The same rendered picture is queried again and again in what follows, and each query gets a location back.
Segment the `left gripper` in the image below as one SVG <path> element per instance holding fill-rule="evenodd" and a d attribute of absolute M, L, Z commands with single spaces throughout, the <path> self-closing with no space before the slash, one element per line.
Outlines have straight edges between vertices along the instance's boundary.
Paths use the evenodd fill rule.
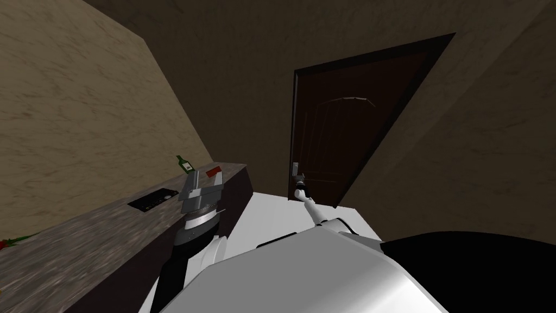
<path fill-rule="evenodd" d="M 217 172 L 214 176 L 213 186 L 198 188 L 198 179 L 198 171 L 188 173 L 187 184 L 180 193 L 180 201 L 183 201 L 182 214 L 204 209 L 207 206 L 217 204 L 221 200 L 224 187 L 222 171 Z"/>

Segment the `green glass bottle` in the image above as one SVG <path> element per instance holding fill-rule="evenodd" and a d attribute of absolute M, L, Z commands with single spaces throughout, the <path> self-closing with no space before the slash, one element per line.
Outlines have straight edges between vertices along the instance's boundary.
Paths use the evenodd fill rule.
<path fill-rule="evenodd" d="M 189 174 L 190 172 L 195 171 L 194 167 L 180 155 L 177 155 L 176 158 L 178 159 L 179 166 L 185 173 Z"/>

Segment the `black cooktop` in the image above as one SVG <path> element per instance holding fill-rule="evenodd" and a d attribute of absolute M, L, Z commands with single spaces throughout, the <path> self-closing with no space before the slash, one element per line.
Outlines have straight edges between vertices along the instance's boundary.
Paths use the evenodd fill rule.
<path fill-rule="evenodd" d="M 160 188 L 127 204 L 141 212 L 147 212 L 178 194 L 179 192 L 176 190 Z"/>

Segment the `dark brown door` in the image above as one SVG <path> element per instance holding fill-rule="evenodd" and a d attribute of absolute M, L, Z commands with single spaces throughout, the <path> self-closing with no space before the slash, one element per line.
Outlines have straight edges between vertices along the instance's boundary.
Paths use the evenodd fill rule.
<path fill-rule="evenodd" d="M 318 204 L 338 203 L 427 52 L 300 76 L 293 161 Z"/>

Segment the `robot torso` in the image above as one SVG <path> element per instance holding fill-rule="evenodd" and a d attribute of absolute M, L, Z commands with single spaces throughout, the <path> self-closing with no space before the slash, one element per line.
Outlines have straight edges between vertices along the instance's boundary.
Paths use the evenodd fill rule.
<path fill-rule="evenodd" d="M 317 226 L 209 265 L 161 313 L 448 313 L 378 247 Z"/>

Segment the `red and green plant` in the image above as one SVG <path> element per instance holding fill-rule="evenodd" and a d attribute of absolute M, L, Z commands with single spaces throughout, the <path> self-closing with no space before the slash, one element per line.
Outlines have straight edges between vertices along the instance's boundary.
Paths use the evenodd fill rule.
<path fill-rule="evenodd" d="M 21 242 L 21 241 L 23 241 L 23 240 L 26 240 L 26 239 L 28 239 L 28 238 L 30 238 L 30 237 L 35 236 L 35 235 L 36 235 L 36 233 L 35 233 L 35 234 L 28 235 L 28 236 L 17 237 L 17 238 L 14 238 L 14 239 L 4 239 L 4 240 L 0 240 L 0 251 L 1 251 L 2 249 L 4 249 L 4 248 L 7 248 L 7 247 L 17 246 L 17 243 L 18 243 L 18 242 Z"/>

